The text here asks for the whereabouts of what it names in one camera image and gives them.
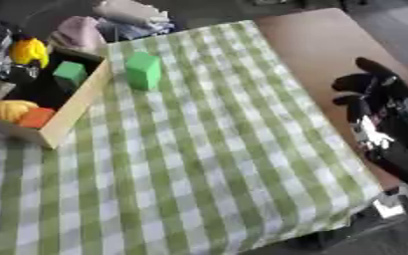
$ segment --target orange toy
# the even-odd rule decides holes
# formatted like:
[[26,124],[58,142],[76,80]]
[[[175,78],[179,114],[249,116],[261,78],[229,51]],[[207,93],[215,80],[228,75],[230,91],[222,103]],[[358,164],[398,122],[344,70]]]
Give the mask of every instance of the orange toy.
[[56,112],[47,108],[30,109],[18,122],[23,128],[42,128]]

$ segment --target green foam block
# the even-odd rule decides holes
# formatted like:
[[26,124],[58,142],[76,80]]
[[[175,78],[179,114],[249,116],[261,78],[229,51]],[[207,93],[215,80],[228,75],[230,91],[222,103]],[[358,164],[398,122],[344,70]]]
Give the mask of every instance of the green foam block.
[[56,82],[66,92],[78,89],[87,77],[84,65],[69,61],[62,62],[54,72]]
[[129,85],[139,90],[151,90],[161,79],[160,58],[144,52],[133,53],[125,63]]

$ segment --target cardboard box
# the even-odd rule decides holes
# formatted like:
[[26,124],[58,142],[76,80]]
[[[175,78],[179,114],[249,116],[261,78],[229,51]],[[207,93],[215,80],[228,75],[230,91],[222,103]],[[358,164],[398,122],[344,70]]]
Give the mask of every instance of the cardboard box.
[[[50,59],[48,68],[42,71],[29,88],[12,91],[5,99],[29,100],[40,107],[55,109],[56,114],[40,129],[19,127],[0,120],[0,132],[44,147],[56,148],[102,92],[103,87],[109,84],[112,74],[107,59],[87,53],[55,48]],[[89,74],[85,82],[72,95],[64,95],[63,91],[58,91],[56,82],[52,80],[52,73],[65,60],[82,62],[86,65]]]

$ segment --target gray floor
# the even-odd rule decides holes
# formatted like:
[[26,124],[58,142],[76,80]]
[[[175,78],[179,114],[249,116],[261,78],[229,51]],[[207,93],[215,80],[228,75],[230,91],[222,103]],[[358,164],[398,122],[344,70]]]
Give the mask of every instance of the gray floor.
[[[253,6],[249,0],[140,0],[169,10],[187,28],[269,15],[304,11],[292,0],[274,6]],[[335,0],[307,0],[307,10],[336,6]],[[97,0],[0,0],[0,18],[24,25],[29,32],[46,38],[64,19],[91,14]],[[396,59],[408,67],[408,0],[369,0],[367,6],[350,4],[349,14]],[[408,254],[408,224],[349,238],[324,252],[310,252],[275,244],[249,254]]]

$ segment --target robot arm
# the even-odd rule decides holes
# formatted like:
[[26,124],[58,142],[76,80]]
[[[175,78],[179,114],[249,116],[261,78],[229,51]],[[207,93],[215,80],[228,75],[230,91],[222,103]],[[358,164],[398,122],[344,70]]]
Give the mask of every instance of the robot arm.
[[408,87],[373,61],[358,58],[356,65],[365,73],[337,79],[332,87],[348,94],[334,103],[347,106],[347,120],[365,156],[408,183]]

